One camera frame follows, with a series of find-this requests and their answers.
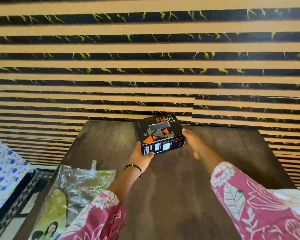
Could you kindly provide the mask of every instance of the orange triangle graphic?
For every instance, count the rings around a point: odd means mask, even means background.
[[[152,142],[153,142],[152,137],[149,136],[149,137],[148,137],[147,139],[145,139],[143,142],[144,142],[144,143],[152,143]]]

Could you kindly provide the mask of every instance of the pink floral clothing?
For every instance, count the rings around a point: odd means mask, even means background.
[[[300,240],[300,215],[228,162],[211,176],[216,197],[244,240]]]
[[[271,191],[228,162],[220,163],[211,186],[243,240],[300,240],[300,215]],[[125,211],[111,191],[94,199],[61,240],[116,240],[124,227]]]

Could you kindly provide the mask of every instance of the hand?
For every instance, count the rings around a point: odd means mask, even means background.
[[[144,172],[149,166],[151,159],[154,157],[154,153],[150,152],[148,155],[142,155],[141,152],[141,142],[136,144],[136,148],[133,150],[132,155],[129,160],[129,164],[137,165]]]
[[[200,137],[193,131],[188,129],[182,129],[182,134],[187,138],[187,141],[191,146],[194,158],[197,160],[201,159],[202,156],[200,152],[205,147],[205,144],[200,139]]]

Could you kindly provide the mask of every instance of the blue floral bedsheet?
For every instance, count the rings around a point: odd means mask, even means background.
[[[27,161],[0,141],[0,208],[30,170]]]

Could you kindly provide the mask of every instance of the dark wooden tabletop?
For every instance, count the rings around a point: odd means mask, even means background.
[[[187,126],[252,179],[269,189],[296,189],[292,180],[256,130]],[[62,164],[122,173],[136,145],[130,122],[88,121]],[[14,240],[30,235],[52,177]],[[240,239],[230,217],[210,187],[210,175],[189,151],[189,145],[156,155],[132,186],[121,240]]]

